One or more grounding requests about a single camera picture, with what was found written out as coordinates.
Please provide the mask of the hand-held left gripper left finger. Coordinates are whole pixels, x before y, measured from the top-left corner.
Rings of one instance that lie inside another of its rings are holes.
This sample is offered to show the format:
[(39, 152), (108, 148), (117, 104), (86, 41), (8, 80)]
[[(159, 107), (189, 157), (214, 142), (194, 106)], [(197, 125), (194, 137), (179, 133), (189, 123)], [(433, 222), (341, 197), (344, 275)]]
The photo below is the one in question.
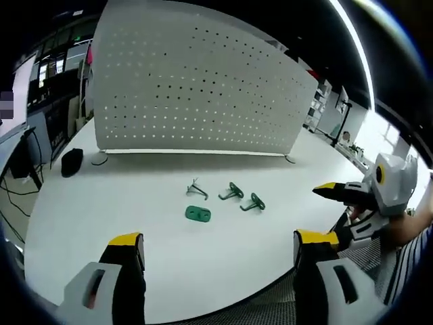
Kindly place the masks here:
[(143, 234), (109, 241), (99, 261), (88, 263), (64, 288), (62, 324), (145, 324)]

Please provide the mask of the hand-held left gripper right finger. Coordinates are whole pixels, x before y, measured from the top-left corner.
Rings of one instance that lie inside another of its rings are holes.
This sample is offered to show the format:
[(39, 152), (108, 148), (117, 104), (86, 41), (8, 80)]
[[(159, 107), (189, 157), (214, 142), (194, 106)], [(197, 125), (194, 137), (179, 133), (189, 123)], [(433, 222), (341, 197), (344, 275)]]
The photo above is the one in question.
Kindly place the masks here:
[(373, 280), (339, 248), (335, 232), (294, 231), (297, 324), (376, 324), (385, 314)]

